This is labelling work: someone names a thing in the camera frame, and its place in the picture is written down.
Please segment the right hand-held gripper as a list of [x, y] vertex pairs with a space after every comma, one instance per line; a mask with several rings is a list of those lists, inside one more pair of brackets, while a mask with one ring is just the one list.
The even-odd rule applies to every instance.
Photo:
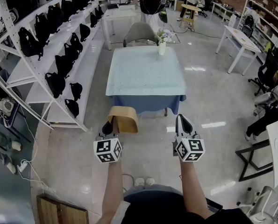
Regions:
[[176, 135], [173, 142], [173, 156], [183, 162], [197, 162], [205, 153], [204, 140], [200, 138], [196, 125], [183, 114], [176, 117]]

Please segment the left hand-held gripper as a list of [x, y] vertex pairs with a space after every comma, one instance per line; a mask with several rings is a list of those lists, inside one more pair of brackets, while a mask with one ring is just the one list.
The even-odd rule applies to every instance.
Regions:
[[117, 134], [113, 132], [113, 125], [109, 121], [103, 126], [93, 143], [94, 155], [100, 163], [117, 162], [121, 156], [122, 145]]

